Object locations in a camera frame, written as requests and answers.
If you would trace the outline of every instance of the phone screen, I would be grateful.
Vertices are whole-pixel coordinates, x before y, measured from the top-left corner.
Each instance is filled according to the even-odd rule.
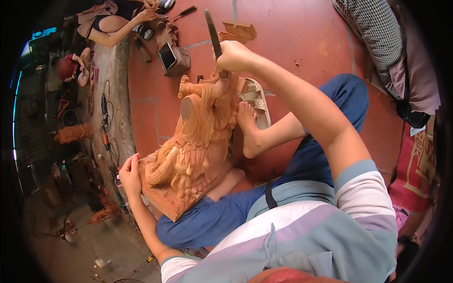
[[[176,61],[176,58],[171,51],[170,45],[166,43],[162,48],[159,50],[159,56],[164,63],[164,67],[168,70]]]

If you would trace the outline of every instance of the checkered fabric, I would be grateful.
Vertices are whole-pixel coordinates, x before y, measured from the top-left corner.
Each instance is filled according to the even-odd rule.
[[[350,19],[361,34],[381,80],[397,100],[402,100],[390,77],[389,69],[401,57],[403,34],[386,0],[334,0],[340,12]]]

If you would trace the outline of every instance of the red mat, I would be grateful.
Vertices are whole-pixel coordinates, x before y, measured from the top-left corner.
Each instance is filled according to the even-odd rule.
[[[412,211],[430,207],[429,187],[434,173],[433,142],[426,137],[426,130],[411,137],[410,126],[405,123],[396,180],[389,188],[392,203]]]

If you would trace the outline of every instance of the carved tail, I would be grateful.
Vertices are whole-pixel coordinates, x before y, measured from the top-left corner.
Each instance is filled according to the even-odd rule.
[[[176,158],[179,154],[179,148],[178,147],[173,147],[173,149],[170,151],[170,153],[167,155],[165,158],[164,162],[159,165],[159,167],[156,169],[156,171],[149,173],[148,167],[145,170],[145,175],[146,175],[146,181],[150,185],[156,185],[159,184],[162,181],[165,181],[168,179],[170,173],[173,170],[174,164],[176,162]]]

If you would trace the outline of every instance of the bicycle wheel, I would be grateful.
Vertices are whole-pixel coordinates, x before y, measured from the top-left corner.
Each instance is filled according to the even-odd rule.
[[[75,110],[68,109],[61,117],[63,127],[71,127],[79,124],[79,114]]]

